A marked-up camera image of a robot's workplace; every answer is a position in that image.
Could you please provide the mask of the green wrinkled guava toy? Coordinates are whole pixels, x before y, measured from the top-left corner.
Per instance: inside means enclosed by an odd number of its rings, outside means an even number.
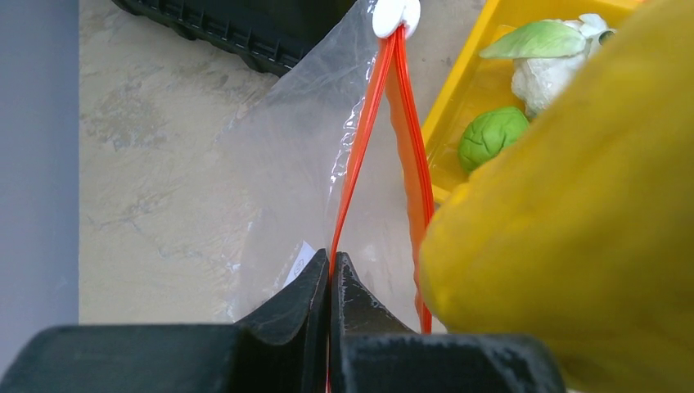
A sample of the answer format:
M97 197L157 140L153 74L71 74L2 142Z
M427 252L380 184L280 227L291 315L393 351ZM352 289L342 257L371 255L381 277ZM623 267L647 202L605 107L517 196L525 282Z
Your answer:
M478 115L467 125L457 146L461 167L468 174L472 173L515 143L529 125L524 112L515 106Z

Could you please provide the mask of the clear zip top bag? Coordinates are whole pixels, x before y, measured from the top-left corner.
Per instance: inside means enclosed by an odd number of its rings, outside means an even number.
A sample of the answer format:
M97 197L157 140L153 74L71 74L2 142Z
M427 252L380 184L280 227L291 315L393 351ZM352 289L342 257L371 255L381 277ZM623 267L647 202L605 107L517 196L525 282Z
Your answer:
M224 137L256 216L231 299L241 320L300 277L315 254L333 267L324 288L334 323L335 390L423 392L423 344L414 303L415 256L429 192L414 154L422 148L407 120L412 90L396 74L404 54L385 51L382 23L406 31L405 13L358 1L333 30L281 77Z

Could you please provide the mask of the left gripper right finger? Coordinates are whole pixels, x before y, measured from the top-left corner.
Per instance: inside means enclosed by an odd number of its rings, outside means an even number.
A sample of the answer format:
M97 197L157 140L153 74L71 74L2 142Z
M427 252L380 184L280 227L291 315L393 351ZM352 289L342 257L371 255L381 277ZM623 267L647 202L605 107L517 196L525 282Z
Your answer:
M420 334L362 283L348 254L331 284L332 392L566 391L539 340L519 334Z

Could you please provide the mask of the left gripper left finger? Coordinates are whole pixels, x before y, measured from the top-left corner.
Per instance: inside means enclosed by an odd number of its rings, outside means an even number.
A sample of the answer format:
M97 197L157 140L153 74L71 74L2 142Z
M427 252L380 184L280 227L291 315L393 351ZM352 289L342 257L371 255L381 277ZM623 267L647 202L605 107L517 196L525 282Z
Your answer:
M300 275L232 324L60 326L34 336L4 392L321 392L329 263Z

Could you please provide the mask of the yellow corn toy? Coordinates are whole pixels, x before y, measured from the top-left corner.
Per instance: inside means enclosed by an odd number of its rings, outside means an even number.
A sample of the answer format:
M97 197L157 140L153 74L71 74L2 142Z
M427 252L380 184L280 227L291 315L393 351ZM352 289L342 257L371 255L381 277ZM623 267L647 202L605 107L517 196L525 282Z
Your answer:
M693 389L693 4L648 1L435 212L451 333L522 333L582 392Z

